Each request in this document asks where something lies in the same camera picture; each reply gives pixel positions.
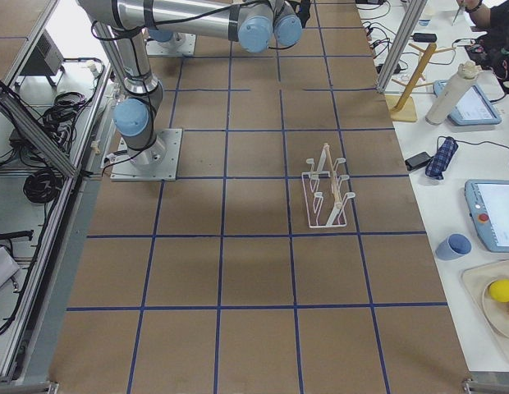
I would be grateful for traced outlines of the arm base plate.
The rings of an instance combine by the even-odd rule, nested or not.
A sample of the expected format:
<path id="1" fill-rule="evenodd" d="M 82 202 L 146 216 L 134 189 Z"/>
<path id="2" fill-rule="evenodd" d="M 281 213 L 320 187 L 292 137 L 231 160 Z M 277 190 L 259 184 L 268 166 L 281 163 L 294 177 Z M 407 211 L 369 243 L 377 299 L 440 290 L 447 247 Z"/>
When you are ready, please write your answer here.
<path id="1" fill-rule="evenodd" d="M 125 153 L 113 161 L 110 178 L 112 181 L 175 181 L 181 150 L 182 129 L 157 131 L 155 144 L 137 154 L 127 153 L 125 140 L 121 137 L 118 148 Z"/>
<path id="2" fill-rule="evenodd" d="M 146 39 L 146 52 L 149 57 L 192 57 L 195 51 L 194 34 L 174 33 L 170 39 L 150 35 Z"/>

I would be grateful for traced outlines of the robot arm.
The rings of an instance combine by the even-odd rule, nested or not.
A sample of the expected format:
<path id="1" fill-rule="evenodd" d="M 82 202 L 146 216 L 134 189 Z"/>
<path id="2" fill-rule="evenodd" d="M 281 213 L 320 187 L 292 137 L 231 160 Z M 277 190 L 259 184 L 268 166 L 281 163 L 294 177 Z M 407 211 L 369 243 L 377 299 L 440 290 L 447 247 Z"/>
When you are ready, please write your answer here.
<path id="1" fill-rule="evenodd" d="M 114 123 L 135 166 L 159 163 L 167 148 L 154 129 L 163 86 L 149 64 L 143 33 L 157 41 L 195 34 L 237 42 L 261 53 L 272 40 L 295 45 L 310 18 L 308 1 L 81 1 L 92 35 L 102 43 L 126 99 L 113 112 Z"/>

